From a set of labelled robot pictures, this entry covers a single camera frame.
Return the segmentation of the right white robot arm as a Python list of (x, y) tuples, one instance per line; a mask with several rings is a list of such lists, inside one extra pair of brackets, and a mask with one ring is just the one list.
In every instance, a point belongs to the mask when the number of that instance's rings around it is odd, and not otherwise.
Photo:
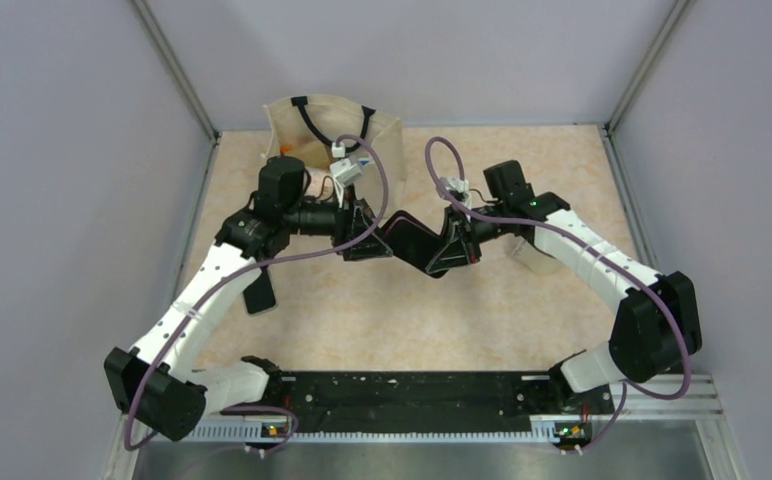
[(533, 194), (515, 160), (491, 167), (499, 194), (487, 210), (458, 200), (452, 181), (425, 164), (436, 191), (466, 224), (470, 243), (482, 242), (478, 227), (494, 237), (511, 234), (572, 271), (615, 315), (608, 340), (555, 364), (548, 397), (562, 412), (574, 412), (589, 390), (625, 382), (641, 393), (675, 400), (690, 389), (690, 357), (700, 347), (692, 281), (679, 271), (665, 275), (620, 251), (592, 230), (558, 196)]

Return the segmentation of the paper cup with label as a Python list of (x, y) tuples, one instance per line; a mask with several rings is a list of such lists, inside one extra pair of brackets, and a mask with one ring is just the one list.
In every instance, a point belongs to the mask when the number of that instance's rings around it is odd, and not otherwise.
[(511, 248), (511, 257), (537, 275), (551, 275), (560, 271), (562, 263), (523, 238), (516, 238)]

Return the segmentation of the black smartphone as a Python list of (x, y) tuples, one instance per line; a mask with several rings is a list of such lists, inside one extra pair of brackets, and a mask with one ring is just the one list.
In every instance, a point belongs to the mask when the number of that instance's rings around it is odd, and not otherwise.
[(409, 231), (411, 234), (427, 234), (429, 229), (405, 210), (396, 211), (381, 227), (382, 237), (386, 240), (398, 237), (403, 231)]

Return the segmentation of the beige canvas tote bag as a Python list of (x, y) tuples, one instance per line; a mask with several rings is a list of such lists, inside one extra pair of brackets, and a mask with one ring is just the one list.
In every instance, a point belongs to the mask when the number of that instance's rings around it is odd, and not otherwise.
[(271, 128), (265, 158), (283, 150), (308, 148), (323, 154), (307, 165), (325, 170), (330, 143), (341, 134), (355, 134), (368, 142), (383, 162), (388, 179), (387, 209), (397, 209), (407, 178), (403, 122), (380, 110), (332, 95), (312, 94), (283, 98), (266, 105)]

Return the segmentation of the black phone case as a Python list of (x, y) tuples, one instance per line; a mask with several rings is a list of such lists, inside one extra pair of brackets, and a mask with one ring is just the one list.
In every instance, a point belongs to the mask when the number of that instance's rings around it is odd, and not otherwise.
[[(429, 227), (428, 229), (429, 232), (427, 234), (411, 234), (409, 231), (403, 231), (398, 237), (385, 239), (387, 244), (393, 249), (395, 257), (424, 274), (426, 274), (424, 272), (425, 265), (431, 259), (434, 248), (440, 245), (440, 232), (435, 232)], [(426, 275), (432, 278), (444, 276)]]

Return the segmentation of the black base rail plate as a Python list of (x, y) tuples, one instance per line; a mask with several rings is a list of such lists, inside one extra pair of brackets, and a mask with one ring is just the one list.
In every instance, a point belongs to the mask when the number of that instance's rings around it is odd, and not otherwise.
[(543, 415), (579, 422), (615, 410), (609, 387), (566, 396), (537, 371), (286, 371), (256, 404), (294, 413), (299, 438), (533, 433)]

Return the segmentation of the black phone at left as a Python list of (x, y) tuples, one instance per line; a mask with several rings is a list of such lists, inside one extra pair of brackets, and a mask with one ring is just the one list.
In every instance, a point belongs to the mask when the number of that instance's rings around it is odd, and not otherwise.
[(277, 306), (277, 299), (267, 269), (262, 269), (260, 276), (243, 291), (245, 310), (248, 315), (266, 313)]

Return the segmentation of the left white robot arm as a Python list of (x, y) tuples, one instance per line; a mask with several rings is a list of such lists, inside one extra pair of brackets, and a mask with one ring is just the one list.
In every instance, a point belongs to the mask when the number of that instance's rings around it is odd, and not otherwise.
[(178, 441), (206, 415), (239, 404), (270, 413), (282, 386), (264, 363), (244, 359), (227, 367), (198, 369), (204, 345), (236, 299), (254, 285), (266, 287), (269, 266), (331, 254), (352, 257), (373, 241), (389, 200), (382, 160), (367, 165), (355, 156), (333, 162), (333, 194), (310, 195), (312, 175), (292, 156), (267, 159), (246, 205), (227, 217), (198, 270), (163, 316), (130, 348), (114, 348), (104, 371), (116, 406), (125, 416), (124, 445), (142, 423), (151, 435)]

